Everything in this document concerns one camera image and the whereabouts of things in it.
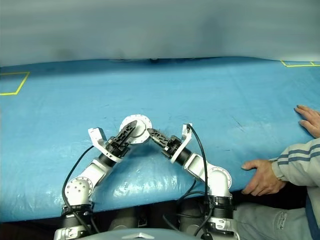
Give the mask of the person right hand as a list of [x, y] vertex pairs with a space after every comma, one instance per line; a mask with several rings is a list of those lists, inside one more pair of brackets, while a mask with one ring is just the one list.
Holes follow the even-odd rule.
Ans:
[[305, 105], [297, 105], [295, 112], [301, 116], [299, 125], [315, 139], [320, 137], [320, 112]]

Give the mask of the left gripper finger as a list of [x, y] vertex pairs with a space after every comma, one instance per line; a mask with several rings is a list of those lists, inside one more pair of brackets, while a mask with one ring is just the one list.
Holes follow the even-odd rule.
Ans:
[[131, 137], [131, 134], [135, 130], [136, 126], [137, 120], [131, 121], [130, 123], [125, 125], [116, 136], [116, 143], [120, 146], [124, 145], [126, 141]]

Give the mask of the person left hand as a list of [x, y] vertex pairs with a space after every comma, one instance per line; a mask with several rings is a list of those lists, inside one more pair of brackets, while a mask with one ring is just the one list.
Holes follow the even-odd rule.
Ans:
[[241, 191], [244, 195], [263, 196], [276, 194], [287, 184], [277, 179], [272, 170], [272, 163], [268, 160], [255, 159], [245, 162], [243, 170], [256, 169], [256, 172], [249, 183]]

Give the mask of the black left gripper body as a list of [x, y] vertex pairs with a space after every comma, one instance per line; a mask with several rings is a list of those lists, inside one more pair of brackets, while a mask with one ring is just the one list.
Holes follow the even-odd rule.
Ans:
[[115, 137], [109, 138], [106, 144], [106, 150], [112, 155], [122, 158], [130, 150], [129, 143], [127, 143], [128, 137]]

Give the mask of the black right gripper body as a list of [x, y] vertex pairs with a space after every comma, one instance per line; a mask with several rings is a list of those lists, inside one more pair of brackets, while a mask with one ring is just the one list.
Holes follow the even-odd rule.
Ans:
[[180, 138], [171, 136], [170, 138], [165, 140], [164, 147], [162, 148], [161, 152], [167, 158], [172, 158], [181, 145], [182, 141]]

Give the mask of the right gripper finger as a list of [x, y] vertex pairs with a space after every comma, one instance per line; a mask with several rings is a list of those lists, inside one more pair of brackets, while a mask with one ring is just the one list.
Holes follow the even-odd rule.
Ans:
[[147, 132], [149, 133], [150, 138], [161, 148], [170, 148], [172, 147], [172, 141], [163, 133], [159, 132], [154, 128], [148, 128]]

